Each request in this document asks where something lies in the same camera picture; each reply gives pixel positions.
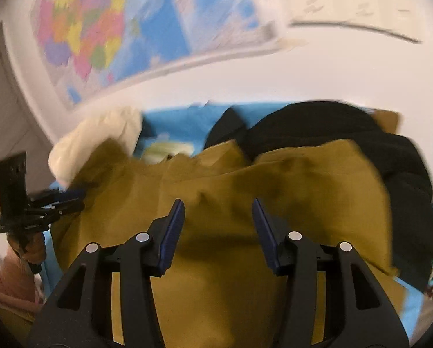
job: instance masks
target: world map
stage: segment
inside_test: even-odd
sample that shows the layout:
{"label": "world map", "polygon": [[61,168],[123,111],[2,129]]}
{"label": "world map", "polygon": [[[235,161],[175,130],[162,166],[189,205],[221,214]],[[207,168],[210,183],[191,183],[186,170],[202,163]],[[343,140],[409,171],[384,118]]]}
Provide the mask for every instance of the world map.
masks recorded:
{"label": "world map", "polygon": [[253,0],[37,0],[32,23],[68,106],[185,58],[271,39]]}

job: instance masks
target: light green object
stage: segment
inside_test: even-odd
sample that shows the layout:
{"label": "light green object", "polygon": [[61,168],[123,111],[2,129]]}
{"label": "light green object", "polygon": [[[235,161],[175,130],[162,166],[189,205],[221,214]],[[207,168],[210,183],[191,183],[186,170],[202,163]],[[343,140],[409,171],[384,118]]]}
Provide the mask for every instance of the light green object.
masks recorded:
{"label": "light green object", "polygon": [[144,151],[141,159],[148,165],[155,165],[179,153],[192,156],[194,145],[187,142],[155,142]]}

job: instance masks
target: pink fabric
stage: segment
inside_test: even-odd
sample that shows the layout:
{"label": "pink fabric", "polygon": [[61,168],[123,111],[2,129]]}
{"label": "pink fabric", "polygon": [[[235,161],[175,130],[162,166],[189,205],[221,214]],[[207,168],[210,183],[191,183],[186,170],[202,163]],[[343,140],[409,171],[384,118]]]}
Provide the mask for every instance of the pink fabric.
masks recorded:
{"label": "pink fabric", "polygon": [[29,267],[9,247],[0,267],[0,307],[38,313],[44,300]]}

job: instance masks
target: clothing pile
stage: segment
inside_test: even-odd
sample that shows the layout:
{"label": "clothing pile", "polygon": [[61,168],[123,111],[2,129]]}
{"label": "clothing pile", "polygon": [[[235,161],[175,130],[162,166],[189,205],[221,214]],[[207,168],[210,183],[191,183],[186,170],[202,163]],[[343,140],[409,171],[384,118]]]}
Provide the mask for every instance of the clothing pile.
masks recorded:
{"label": "clothing pile", "polygon": [[[148,165],[114,140],[104,142],[71,184],[87,189],[85,210],[51,227],[58,262],[67,269],[86,244],[122,244],[183,200],[186,221],[173,266],[166,278],[152,279],[167,347],[271,344],[285,283],[265,264],[251,216],[256,197],[317,243],[350,242],[397,311],[404,289],[395,275],[426,287],[432,186],[410,140],[384,132],[352,106],[306,102],[250,129],[230,109],[206,147],[193,158],[178,154]],[[115,277],[113,329],[121,342],[118,289]],[[321,341],[322,329],[315,331]]]}

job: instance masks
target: map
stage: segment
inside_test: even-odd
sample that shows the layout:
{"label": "map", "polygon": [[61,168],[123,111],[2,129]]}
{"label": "map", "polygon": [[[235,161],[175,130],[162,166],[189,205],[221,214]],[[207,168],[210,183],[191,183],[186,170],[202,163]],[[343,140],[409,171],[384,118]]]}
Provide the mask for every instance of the map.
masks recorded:
{"label": "map", "polygon": [[253,0],[37,0],[32,25],[68,106],[186,58],[272,39]]}

